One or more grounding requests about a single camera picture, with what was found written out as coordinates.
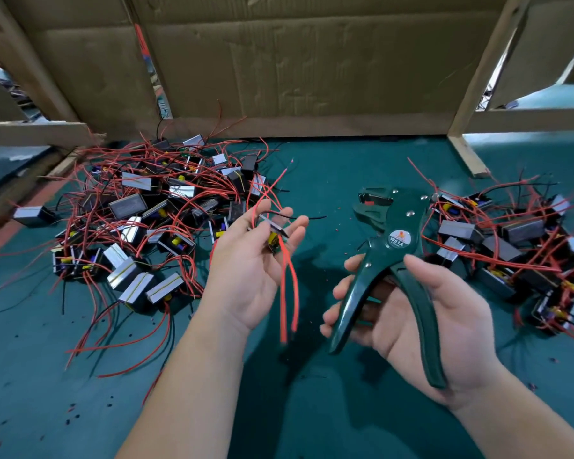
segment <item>workbench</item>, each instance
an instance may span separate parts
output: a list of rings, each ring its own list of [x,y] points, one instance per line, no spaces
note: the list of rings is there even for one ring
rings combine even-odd
[[[280,182],[280,188],[289,190],[280,193],[282,204],[297,215],[327,218],[311,221],[294,257],[301,302],[297,334],[287,347],[281,346],[276,300],[250,338],[230,457],[480,457],[449,412],[406,384],[380,356],[352,343],[342,354],[329,356],[318,327],[323,311],[334,303],[332,288],[346,275],[343,261],[373,234],[352,213],[361,187],[429,188],[407,157],[449,192],[465,195],[474,192],[472,183],[482,187],[493,182],[469,180],[442,138],[274,141],[270,147],[279,144],[280,152],[270,155],[260,171],[272,179],[289,167]],[[248,149],[256,145],[263,146]],[[574,191],[574,138],[506,142],[478,150],[503,182],[517,180],[525,167],[526,176],[552,172],[562,184],[551,192]],[[568,226],[574,227],[574,211],[568,217]],[[0,253],[47,242],[62,228],[23,228]],[[203,246],[210,249],[206,240]],[[0,256],[0,284],[39,251]],[[199,255],[203,277],[207,257]],[[166,353],[124,376],[96,376],[140,361],[161,341],[163,330],[136,345],[81,355],[64,371],[65,352],[89,326],[92,302],[84,284],[69,283],[62,315],[62,285],[48,294],[56,279],[50,261],[48,255],[41,257],[0,292],[0,458],[112,458],[141,412]],[[535,384],[538,396],[574,426],[574,340],[566,335],[548,338],[531,329],[515,331],[512,307],[478,289],[491,301],[502,362],[524,383]],[[291,291],[287,296],[291,303]],[[159,324],[159,314],[130,315],[124,309],[111,344],[140,337]],[[176,314],[177,339],[186,331],[188,314],[188,309]],[[100,325],[92,337],[105,329]]]

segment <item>green wire stripper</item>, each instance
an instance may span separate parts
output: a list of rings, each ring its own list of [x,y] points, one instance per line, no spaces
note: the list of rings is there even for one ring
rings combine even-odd
[[[446,388],[438,321],[431,297],[403,262],[406,254],[423,255],[421,228],[431,197],[410,188],[365,188],[359,194],[359,201],[353,205],[356,216],[383,234],[368,239],[368,252],[340,306],[329,353],[342,351],[368,294],[380,280],[389,277],[413,307],[428,383],[434,388]]]

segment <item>forearm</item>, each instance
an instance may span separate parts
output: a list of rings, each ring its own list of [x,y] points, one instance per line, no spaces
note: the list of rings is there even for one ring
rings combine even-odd
[[[508,370],[454,414],[487,459],[574,459],[574,429]]]
[[[201,303],[118,459],[227,455],[248,330],[217,309]]]

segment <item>person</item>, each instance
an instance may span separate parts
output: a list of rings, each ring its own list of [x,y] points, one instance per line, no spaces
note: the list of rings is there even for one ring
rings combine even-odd
[[[257,212],[270,210],[261,201]],[[291,208],[281,211],[292,215]],[[250,332],[268,314],[282,276],[281,254],[265,251],[268,223],[249,231],[248,211],[218,241],[198,311],[168,361],[153,394],[117,454],[117,459],[225,458]],[[286,223],[275,218],[276,223]],[[293,254],[305,236],[308,218],[286,227]],[[347,259],[357,270],[362,255]],[[448,269],[406,256],[408,270],[434,298],[446,390],[427,384],[419,335],[405,294],[381,282],[366,303],[351,338],[373,347],[410,384],[443,404],[463,424],[485,457],[574,459],[574,429],[528,390],[495,354],[487,302]],[[334,288],[343,299],[353,275]],[[329,337],[340,304],[323,314]]]

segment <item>white sticker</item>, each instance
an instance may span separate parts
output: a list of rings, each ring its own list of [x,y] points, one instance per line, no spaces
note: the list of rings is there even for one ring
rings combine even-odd
[[[405,230],[394,230],[389,234],[389,245],[394,248],[404,248],[410,245],[412,238]]]

